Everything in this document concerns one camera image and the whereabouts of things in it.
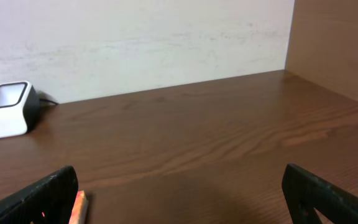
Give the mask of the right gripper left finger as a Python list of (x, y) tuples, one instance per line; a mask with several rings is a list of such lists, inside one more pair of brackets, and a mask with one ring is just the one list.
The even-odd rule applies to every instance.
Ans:
[(72, 166), (65, 166), (0, 200), (0, 223), (68, 223), (78, 191)]

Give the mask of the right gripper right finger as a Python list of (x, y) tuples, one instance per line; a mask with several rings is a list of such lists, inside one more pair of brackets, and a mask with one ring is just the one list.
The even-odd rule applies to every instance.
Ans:
[(293, 223), (321, 223), (316, 212), (333, 223), (358, 223), (358, 197), (296, 164), (288, 164), (282, 191)]

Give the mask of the wet wipes packet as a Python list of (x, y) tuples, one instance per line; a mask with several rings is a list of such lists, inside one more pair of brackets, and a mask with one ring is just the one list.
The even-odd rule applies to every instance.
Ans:
[(69, 224), (84, 224), (88, 209), (88, 199), (83, 190), (78, 191), (71, 211)]

